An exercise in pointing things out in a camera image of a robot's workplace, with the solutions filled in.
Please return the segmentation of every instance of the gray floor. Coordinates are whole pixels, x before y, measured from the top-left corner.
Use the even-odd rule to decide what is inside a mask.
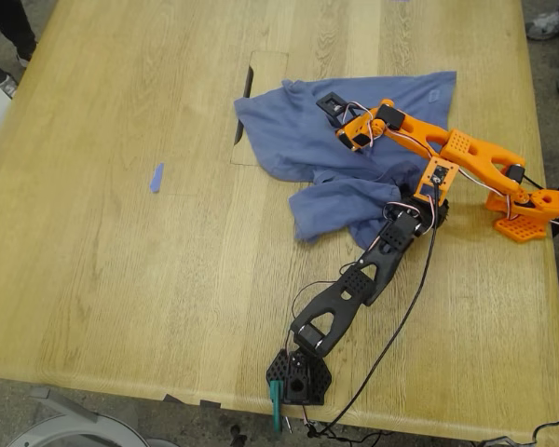
[[[54,3],[55,0],[23,0],[32,26],[38,35],[48,20]],[[557,4],[557,0],[523,0],[527,18],[532,18],[541,11],[553,10]],[[556,187],[559,184],[559,94],[555,89],[555,79],[559,75],[559,39],[530,43],[529,48],[547,184]],[[22,76],[22,70],[15,60],[14,48],[1,34],[0,63],[15,77]],[[555,252],[559,273],[559,237],[555,240]],[[49,415],[48,410],[26,397],[29,388],[27,384],[0,380],[0,446],[6,446],[16,434]],[[271,420],[268,416],[176,403],[135,400],[76,390],[65,389],[61,390],[61,393],[100,413],[122,416],[132,410],[138,416],[141,433],[149,437],[174,441],[182,447],[229,445],[229,430],[234,424],[239,424],[243,433],[249,437],[248,445],[310,447],[336,445],[334,441],[309,440],[304,428],[297,421],[293,421],[294,434],[284,433],[281,438],[278,438],[271,430]],[[340,427],[337,431],[341,436],[354,439],[359,439],[370,432],[352,427]],[[453,447],[470,444],[465,441],[395,433],[385,437],[378,445]]]

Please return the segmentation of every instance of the perforated pattern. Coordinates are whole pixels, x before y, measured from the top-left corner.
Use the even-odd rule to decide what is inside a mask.
[[[325,403],[325,391],[332,384],[332,375],[321,359],[311,359],[310,373],[313,376],[310,384],[311,399],[316,404],[322,405]]]
[[[525,216],[519,216],[512,221],[499,219],[495,222],[495,227],[504,235],[522,242],[535,237],[544,237],[546,234],[544,223]]]
[[[369,288],[373,288],[374,283],[360,270],[350,269],[344,275],[344,285],[350,294],[360,295],[368,291]]]
[[[284,380],[288,373],[288,358],[286,356],[286,350],[282,349],[278,355],[273,360],[273,363],[269,365],[266,373],[267,382],[272,380]]]
[[[323,359],[308,357],[310,366],[310,405],[323,405],[325,392],[332,383],[332,375]],[[266,373],[267,384],[272,380],[285,380],[288,375],[288,357],[282,349],[269,365]]]
[[[466,154],[470,149],[470,138],[458,132],[453,132],[447,142],[447,151]]]

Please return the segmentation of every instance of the blue cloth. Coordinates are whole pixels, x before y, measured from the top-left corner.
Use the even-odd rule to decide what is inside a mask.
[[[423,121],[447,127],[455,72],[409,77],[284,80],[282,87],[234,102],[259,164],[281,180],[312,182],[289,198],[296,237],[313,241],[347,226],[367,248],[385,223],[383,206],[414,190],[427,160],[383,137],[351,152],[334,135],[315,102],[330,91],[345,101],[376,107],[384,98]]]

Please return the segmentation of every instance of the table surface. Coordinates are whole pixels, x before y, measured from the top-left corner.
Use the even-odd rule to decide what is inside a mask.
[[[0,377],[271,412],[264,375],[294,294],[361,251],[345,231],[295,241],[287,197],[306,185],[234,146],[249,64],[258,90],[456,70],[450,127],[543,181],[517,0],[61,0],[0,130]],[[425,289],[344,423],[526,442],[559,419],[552,241],[506,239],[484,200],[456,182]],[[327,358],[310,417],[358,388],[428,244]],[[559,427],[541,435],[559,444]]]

